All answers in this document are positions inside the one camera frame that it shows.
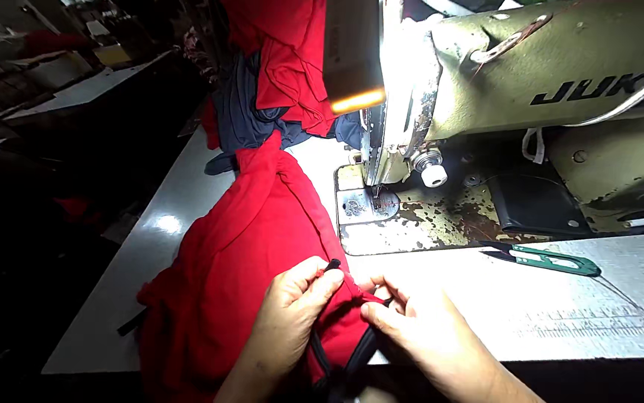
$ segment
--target table surface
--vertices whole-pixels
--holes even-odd
[[[333,224],[333,175],[348,151],[311,138],[288,149],[312,181]],[[144,214],[111,261],[56,350],[44,374],[137,371],[133,334],[116,329],[142,307],[136,293],[170,266],[192,222],[206,215],[235,180],[233,172],[203,173],[219,151],[198,128]],[[538,244],[581,255],[603,270],[585,278],[492,259],[478,249],[348,256],[352,274],[408,268],[419,281],[444,287],[501,361],[644,357],[644,235]]]
[[[133,66],[132,68],[120,70],[104,68],[103,71],[93,77],[77,82],[71,87],[64,88],[53,94],[54,98],[52,100],[48,100],[28,109],[19,110],[18,112],[7,116],[4,120],[10,121],[17,118],[23,118],[24,116],[35,115],[37,113],[49,112],[51,110],[64,109],[66,107],[89,103],[121,84],[123,81],[133,77],[147,67],[163,59],[169,53],[170,51],[161,53],[154,60],[143,63],[142,65]]]

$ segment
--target red fabric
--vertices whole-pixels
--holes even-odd
[[[326,0],[222,0],[230,41],[260,50],[257,109],[289,106],[286,121],[327,136],[335,116],[322,81]]]
[[[157,402],[212,400],[253,326],[272,278],[310,256],[344,251],[327,211],[279,131],[258,149],[240,149],[240,175],[183,237],[172,267],[138,294],[148,307],[140,331],[141,372]],[[368,324],[366,300],[350,275],[316,328],[332,367],[343,367]],[[323,376],[308,350],[313,381]]]
[[[59,50],[87,50],[93,48],[88,38],[79,34],[56,34],[47,29],[40,29],[26,34],[23,51],[18,55],[22,58],[53,53]]]
[[[212,98],[205,98],[205,104],[202,105],[202,116],[200,124],[207,134],[207,148],[209,150],[219,149],[220,134],[218,133],[218,114],[215,112],[215,106],[212,105]]]

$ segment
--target industrial sewing machine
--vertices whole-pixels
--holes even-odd
[[[360,110],[350,254],[628,233],[644,219],[644,1],[407,18],[328,0],[324,78]]]

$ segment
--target fabric pile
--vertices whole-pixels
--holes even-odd
[[[359,114],[332,115],[322,83],[324,0],[222,0],[230,41],[243,51],[204,106],[206,174],[239,169],[230,189],[187,230],[172,266],[138,293],[147,306],[138,342],[154,402],[210,402],[252,331],[277,274],[311,256],[339,259],[344,284],[312,328],[303,372],[319,396],[339,400],[345,380],[376,351],[327,210],[283,148],[310,135],[359,149]]]
[[[342,287],[313,326],[306,371],[329,388],[376,351],[360,318],[364,302],[327,210],[279,131],[258,149],[240,149],[240,175],[185,234],[173,265],[138,294],[141,373],[155,402],[211,401],[250,335],[274,276],[310,256],[341,261]]]
[[[254,149],[273,130],[282,148],[310,135],[336,137],[360,148],[359,113],[332,114],[322,81],[324,0],[222,0],[229,41],[242,50],[227,80],[212,94],[202,124],[208,147],[223,153],[205,167],[209,175],[237,169],[235,150]]]

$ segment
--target dark blue garment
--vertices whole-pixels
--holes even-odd
[[[358,111],[336,118],[330,132],[332,131],[337,141],[344,141],[355,150],[361,149],[364,129]]]
[[[247,59],[238,54],[233,61],[228,81],[212,94],[212,104],[218,114],[222,154],[207,163],[206,174],[217,175],[236,168],[235,150],[260,147],[275,129],[282,135],[281,149],[310,137],[302,130],[299,122],[285,122],[281,119],[288,108],[258,110],[255,107],[259,71],[259,52]]]

